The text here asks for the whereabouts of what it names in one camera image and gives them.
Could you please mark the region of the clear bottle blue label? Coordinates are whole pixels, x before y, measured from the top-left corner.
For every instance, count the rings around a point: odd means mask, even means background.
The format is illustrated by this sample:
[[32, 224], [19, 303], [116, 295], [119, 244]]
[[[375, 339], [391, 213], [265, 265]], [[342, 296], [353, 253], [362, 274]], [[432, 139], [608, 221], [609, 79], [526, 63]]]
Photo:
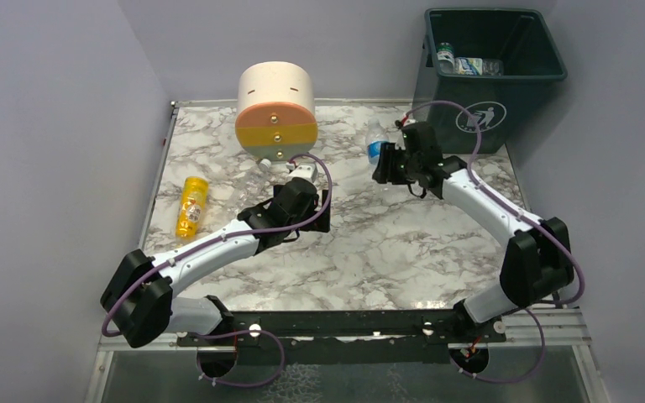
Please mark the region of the clear bottle blue label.
[[365, 134], [365, 150], [371, 165], [377, 165], [381, 146], [389, 141], [388, 133], [378, 118], [371, 118]]

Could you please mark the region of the clear bottle green cap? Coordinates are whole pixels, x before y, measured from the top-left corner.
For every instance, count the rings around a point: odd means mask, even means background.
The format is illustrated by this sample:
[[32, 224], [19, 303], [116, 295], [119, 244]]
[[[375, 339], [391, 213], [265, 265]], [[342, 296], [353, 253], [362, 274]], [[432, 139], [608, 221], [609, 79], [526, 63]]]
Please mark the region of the clear bottle green cap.
[[437, 44], [436, 56], [440, 71], [443, 74], [455, 73], [454, 47], [449, 42], [439, 42]]

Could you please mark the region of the clear bottle green-white label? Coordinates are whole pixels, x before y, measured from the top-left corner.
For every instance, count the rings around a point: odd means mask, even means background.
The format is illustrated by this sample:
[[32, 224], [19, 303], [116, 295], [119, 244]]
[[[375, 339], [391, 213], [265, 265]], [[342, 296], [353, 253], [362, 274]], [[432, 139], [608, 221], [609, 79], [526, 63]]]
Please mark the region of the clear bottle green-white label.
[[454, 61], [454, 74], [464, 76], [503, 76], [504, 65], [498, 59], [458, 57]]

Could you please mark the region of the yellow drink bottle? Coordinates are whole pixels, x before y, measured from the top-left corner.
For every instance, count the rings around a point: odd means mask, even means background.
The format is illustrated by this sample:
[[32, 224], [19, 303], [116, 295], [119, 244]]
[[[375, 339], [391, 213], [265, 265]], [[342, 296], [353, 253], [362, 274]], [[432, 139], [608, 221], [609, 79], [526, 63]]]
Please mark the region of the yellow drink bottle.
[[194, 238], [206, 206], [208, 182], [197, 176], [185, 179], [181, 192], [175, 236], [179, 239]]

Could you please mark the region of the crushed clear bottle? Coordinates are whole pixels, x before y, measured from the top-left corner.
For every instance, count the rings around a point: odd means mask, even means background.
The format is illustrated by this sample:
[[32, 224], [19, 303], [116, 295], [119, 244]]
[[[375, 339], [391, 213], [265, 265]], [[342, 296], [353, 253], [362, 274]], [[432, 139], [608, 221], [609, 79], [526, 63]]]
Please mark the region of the crushed clear bottle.
[[242, 210], [247, 206], [247, 201], [255, 198], [265, 188], [270, 177], [269, 159], [260, 159], [255, 168], [248, 170], [243, 178], [237, 182], [232, 193], [232, 207], [235, 210]]

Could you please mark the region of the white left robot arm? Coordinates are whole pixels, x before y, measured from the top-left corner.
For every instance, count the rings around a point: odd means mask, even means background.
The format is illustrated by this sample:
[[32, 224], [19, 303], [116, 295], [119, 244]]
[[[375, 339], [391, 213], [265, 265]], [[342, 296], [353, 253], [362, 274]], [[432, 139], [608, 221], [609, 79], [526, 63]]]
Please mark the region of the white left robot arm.
[[292, 234], [328, 232], [331, 200], [330, 189], [295, 177], [204, 238], [156, 255], [125, 254], [100, 298], [103, 336], [122, 336], [141, 348], [164, 332], [209, 334], [223, 321], [222, 308], [212, 301], [187, 304], [177, 299], [180, 293], [229, 264], [289, 243]]

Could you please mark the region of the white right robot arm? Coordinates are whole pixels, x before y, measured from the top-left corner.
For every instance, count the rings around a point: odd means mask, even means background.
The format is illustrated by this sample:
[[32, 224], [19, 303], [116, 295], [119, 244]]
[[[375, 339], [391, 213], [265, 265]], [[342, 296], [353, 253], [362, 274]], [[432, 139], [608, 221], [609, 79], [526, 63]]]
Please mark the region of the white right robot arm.
[[498, 279], [454, 304], [449, 323], [453, 332], [470, 334], [574, 281], [569, 230], [562, 220], [543, 219], [518, 207], [483, 182], [468, 160], [443, 155], [429, 124], [407, 124], [401, 134], [402, 146], [388, 141], [369, 145], [373, 180], [381, 185], [419, 185], [421, 197], [433, 194], [460, 208], [506, 250]]

